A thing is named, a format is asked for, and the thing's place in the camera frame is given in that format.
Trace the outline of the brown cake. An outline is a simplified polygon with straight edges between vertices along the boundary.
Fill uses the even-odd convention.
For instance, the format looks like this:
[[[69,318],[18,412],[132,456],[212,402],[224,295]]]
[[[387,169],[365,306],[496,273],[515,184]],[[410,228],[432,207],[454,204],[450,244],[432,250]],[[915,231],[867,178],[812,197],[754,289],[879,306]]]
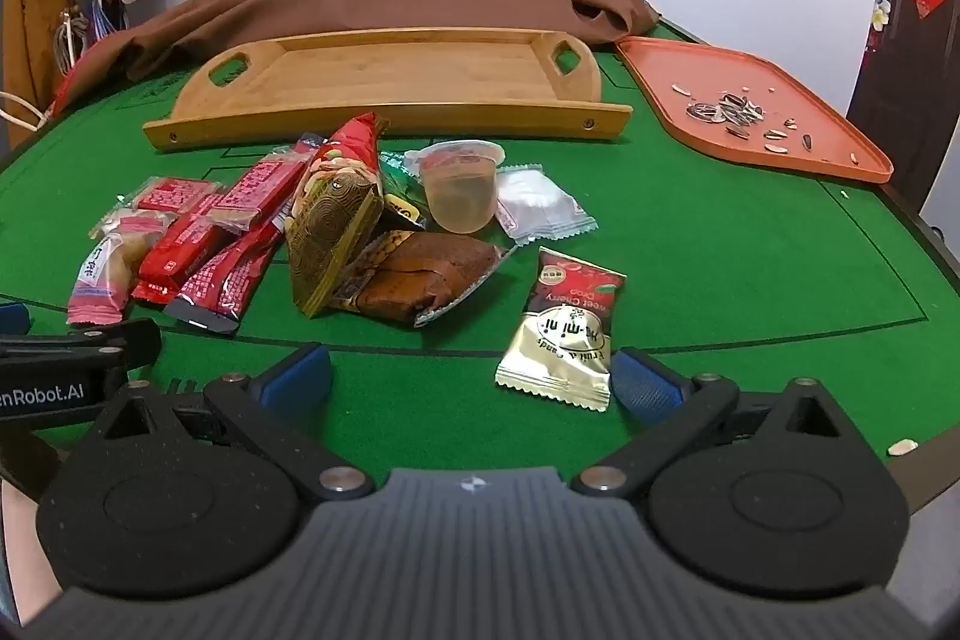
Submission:
[[[327,305],[421,328],[465,301],[511,253],[470,236],[389,230],[343,269]]]

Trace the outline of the green candy wrapper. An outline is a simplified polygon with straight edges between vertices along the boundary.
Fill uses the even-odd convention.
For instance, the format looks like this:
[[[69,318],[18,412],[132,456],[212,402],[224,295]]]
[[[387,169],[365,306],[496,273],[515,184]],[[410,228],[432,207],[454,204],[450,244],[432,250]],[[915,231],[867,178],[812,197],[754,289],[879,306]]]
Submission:
[[[405,223],[427,229],[431,223],[427,195],[415,175],[405,169],[400,152],[379,152],[379,174],[386,206]]]

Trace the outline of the dark red long snack bar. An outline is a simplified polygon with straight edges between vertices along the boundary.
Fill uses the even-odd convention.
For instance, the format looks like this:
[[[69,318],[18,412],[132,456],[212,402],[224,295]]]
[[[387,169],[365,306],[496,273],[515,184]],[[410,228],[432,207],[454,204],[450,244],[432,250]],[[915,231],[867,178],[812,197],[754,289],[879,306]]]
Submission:
[[[195,271],[164,313],[197,330],[233,336],[281,241],[281,218],[247,230]]]

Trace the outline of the red snack bar wrapper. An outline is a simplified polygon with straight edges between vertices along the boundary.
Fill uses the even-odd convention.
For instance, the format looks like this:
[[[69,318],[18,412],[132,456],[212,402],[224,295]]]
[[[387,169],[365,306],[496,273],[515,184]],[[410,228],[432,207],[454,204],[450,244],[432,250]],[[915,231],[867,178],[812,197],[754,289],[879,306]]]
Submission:
[[[140,263],[132,298],[166,307],[185,281],[229,241],[229,232],[206,216],[182,216],[164,232]]]

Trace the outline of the clear jelly cup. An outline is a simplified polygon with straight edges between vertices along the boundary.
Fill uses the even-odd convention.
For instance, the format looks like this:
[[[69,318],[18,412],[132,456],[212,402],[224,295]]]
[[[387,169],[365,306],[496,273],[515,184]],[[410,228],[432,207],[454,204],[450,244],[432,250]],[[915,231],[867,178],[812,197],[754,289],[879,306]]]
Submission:
[[[452,140],[404,154],[404,166],[420,181],[431,217],[452,234],[475,234],[496,209],[496,170],[506,152],[483,140]]]

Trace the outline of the pink red small snack pack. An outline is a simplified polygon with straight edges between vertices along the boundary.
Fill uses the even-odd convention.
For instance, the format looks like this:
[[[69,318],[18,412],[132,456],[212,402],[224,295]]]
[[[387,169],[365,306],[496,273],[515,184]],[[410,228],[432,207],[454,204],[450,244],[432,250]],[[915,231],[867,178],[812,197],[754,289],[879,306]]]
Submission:
[[[99,241],[104,236],[163,232],[169,224],[206,197],[217,195],[221,185],[184,177],[149,177],[139,188],[117,195],[106,214],[89,231]]]

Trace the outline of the red printed clear cracker pack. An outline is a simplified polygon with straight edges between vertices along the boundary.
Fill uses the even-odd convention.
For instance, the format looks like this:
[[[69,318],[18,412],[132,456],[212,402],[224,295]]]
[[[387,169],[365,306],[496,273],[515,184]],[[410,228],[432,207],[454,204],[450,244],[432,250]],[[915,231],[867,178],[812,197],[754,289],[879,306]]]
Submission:
[[[272,218],[324,142],[324,136],[304,133],[294,145],[268,152],[218,198],[206,216],[215,226],[235,234]]]

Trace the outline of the brown cloth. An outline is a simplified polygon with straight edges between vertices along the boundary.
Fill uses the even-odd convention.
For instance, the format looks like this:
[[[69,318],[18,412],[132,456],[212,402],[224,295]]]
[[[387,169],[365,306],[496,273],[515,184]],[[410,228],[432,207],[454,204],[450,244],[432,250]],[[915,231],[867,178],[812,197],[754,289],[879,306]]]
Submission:
[[[647,0],[185,0],[87,50],[53,99],[62,115],[99,89],[137,83],[163,68],[203,64],[247,42],[323,32],[397,28],[560,31],[590,46],[652,31]]]

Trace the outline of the dark wooden door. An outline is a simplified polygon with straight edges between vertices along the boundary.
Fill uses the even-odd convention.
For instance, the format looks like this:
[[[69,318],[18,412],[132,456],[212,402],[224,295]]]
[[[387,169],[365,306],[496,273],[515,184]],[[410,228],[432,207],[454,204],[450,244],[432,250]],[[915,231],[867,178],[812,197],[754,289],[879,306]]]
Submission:
[[[914,0],[885,0],[869,25],[848,119],[889,156],[892,185],[924,205],[958,120],[958,0],[921,19]]]

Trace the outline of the pink rice cake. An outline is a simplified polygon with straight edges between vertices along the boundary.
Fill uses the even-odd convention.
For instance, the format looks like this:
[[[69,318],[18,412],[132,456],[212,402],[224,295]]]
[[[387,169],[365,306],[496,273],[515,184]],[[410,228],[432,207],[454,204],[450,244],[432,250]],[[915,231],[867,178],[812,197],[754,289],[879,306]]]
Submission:
[[[140,263],[153,234],[110,232],[88,253],[78,269],[67,304],[70,326],[121,323]]]

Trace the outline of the bamboo serving tray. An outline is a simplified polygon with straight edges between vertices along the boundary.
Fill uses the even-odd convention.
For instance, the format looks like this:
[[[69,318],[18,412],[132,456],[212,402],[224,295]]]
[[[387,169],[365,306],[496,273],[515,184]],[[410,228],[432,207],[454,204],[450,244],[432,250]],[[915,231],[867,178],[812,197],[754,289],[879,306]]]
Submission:
[[[596,58],[573,35],[373,29],[233,47],[143,133],[161,151],[286,142],[366,112],[392,136],[556,140],[615,140],[631,115],[604,101]]]

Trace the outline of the red gold fruit candy packet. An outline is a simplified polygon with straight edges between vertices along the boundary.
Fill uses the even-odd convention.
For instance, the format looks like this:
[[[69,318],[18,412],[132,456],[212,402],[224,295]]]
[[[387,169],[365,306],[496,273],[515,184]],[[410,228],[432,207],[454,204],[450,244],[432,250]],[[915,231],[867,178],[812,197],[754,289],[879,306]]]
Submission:
[[[619,271],[540,248],[537,278],[494,383],[605,413],[613,307],[625,283]]]

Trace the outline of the white clear snack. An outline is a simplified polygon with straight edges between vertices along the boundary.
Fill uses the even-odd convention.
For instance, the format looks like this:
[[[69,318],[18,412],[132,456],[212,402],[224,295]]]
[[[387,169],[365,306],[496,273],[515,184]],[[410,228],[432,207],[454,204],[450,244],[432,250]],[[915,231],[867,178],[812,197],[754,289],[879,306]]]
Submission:
[[[496,172],[496,219],[517,247],[589,234],[597,221],[539,164]]]

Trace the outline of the red gold peanut snack bag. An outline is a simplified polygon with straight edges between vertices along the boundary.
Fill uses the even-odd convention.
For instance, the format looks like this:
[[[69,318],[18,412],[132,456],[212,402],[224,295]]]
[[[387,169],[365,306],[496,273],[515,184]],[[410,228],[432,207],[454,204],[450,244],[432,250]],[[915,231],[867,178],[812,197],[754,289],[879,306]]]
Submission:
[[[291,294],[312,319],[331,300],[384,211],[377,142],[384,120],[361,113],[319,146],[296,186],[285,234]]]

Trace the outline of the orange plastic tray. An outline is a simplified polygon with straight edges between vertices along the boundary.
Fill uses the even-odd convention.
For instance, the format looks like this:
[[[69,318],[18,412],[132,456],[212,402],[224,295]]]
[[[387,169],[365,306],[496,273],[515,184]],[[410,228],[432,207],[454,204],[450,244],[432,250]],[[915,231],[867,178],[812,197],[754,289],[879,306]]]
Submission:
[[[768,60],[652,37],[617,44],[625,68],[674,140],[711,158],[886,184],[887,154]]]

